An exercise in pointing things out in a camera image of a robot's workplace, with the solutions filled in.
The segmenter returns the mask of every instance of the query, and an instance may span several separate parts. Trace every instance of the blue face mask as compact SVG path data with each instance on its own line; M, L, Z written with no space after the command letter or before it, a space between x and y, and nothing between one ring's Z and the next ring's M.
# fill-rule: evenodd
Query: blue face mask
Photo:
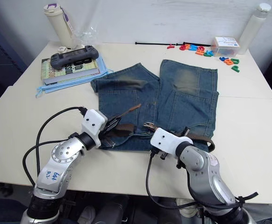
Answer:
M96 59L96 62L97 62L98 67L100 69L100 73L98 75L85 77L85 78L74 79L74 80L70 80L70 81L66 81L66 82L60 82L60 83L56 83L56 84L40 86L40 87L37 88L36 97L41 96L43 91L45 93L50 93L50 92L65 89L65 88L68 88L68 87L71 87L71 86L79 85L79 84L82 84L82 83L88 83L88 82L91 82L92 80L94 80L95 78L100 78L100 77L103 77L103 76L113 72L112 70L106 68L105 63L104 63L101 56L99 56Z

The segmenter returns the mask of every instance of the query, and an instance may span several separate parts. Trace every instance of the white bottle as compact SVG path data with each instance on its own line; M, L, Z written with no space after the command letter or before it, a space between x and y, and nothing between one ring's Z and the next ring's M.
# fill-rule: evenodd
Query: white bottle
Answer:
M50 20L62 45L74 49L76 45L72 39L72 32L69 30L68 25L64 20L64 14L60 5L57 3L48 4L43 7L43 10Z
M271 6L269 4L267 3L259 4L259 6L257 7L254 14L251 16L245 30L243 31L239 39L239 44L240 44L240 49L238 51L239 55L245 54L250 43L253 41L259 29L265 22L268 12L270 10L271 10Z

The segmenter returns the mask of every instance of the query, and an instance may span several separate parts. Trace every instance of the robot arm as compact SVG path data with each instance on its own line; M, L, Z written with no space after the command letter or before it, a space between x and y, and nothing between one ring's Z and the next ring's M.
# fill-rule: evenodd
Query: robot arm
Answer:
M73 169L87 150L100 146L99 133L106 123L107 118L100 111L87 110L82 122L82 134L53 148L48 163L38 176L31 203L22 216L21 224L50 224L57 220Z
M156 129L150 143L178 159L177 167L187 170L190 194L214 221L219 224L255 223L247 211L236 205L234 195L220 176L215 156L196 148L190 138L177 137L162 128Z

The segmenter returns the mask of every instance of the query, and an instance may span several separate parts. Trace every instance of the jeans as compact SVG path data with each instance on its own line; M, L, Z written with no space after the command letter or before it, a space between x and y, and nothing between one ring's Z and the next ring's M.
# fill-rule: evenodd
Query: jeans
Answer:
M180 133L187 126L190 133L213 136L219 95L217 70L163 60L160 77L138 63L95 79L91 85L99 94L99 110L108 118L141 104L120 121L120 124L133 124L134 133L112 137L112 143L102 143L102 148L150 150L153 132L143 127L144 122L173 133ZM195 141L194 145L208 151L205 143Z

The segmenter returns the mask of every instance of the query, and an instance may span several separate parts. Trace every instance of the gray game controller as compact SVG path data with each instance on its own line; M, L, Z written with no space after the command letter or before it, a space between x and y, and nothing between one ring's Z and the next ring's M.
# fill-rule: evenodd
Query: gray game controller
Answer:
M65 64L76 61L85 60L87 58L97 59L99 53L93 46L85 46L84 48L66 52L64 54L54 54L51 56L51 66L54 69L60 70Z

